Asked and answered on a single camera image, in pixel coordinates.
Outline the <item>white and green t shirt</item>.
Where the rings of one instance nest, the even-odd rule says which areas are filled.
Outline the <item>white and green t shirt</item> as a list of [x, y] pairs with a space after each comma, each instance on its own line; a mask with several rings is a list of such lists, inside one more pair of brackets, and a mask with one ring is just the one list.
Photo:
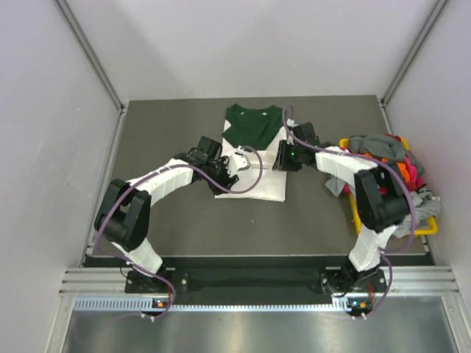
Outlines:
[[239, 146], [249, 146], [251, 167], [239, 171], [239, 181], [231, 187], [232, 193], [223, 193], [216, 199], [257, 199], [268, 202], [286, 200], [287, 173], [273, 171], [278, 144], [287, 138], [282, 122], [283, 109], [277, 106], [246, 108], [234, 104], [226, 109], [222, 132], [222, 154]]

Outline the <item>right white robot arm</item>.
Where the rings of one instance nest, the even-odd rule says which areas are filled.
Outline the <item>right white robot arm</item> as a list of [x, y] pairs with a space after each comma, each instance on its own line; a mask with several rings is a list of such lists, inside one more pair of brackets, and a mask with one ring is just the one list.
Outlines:
[[349, 185], [355, 194], [361, 231], [341, 266], [338, 283], [344, 291], [362, 290], [380, 264], [380, 256], [397, 226], [410, 211], [407, 188], [392, 165], [321, 145], [311, 123], [288, 127], [291, 142], [279, 142], [274, 171], [316, 168]]

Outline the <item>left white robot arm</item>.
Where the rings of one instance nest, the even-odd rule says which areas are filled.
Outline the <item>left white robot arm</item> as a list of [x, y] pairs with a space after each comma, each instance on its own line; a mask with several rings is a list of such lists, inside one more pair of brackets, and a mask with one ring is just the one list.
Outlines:
[[163, 260], [147, 238], [150, 211], [158, 201], [174, 191], [205, 179], [213, 194], [231, 189], [237, 172], [249, 165], [237, 149], [222, 155], [222, 145], [205, 136], [186, 153], [176, 154], [165, 165], [140, 178], [114, 179], [107, 186], [94, 228], [107, 239], [134, 269], [128, 279], [152, 293], [169, 289]]

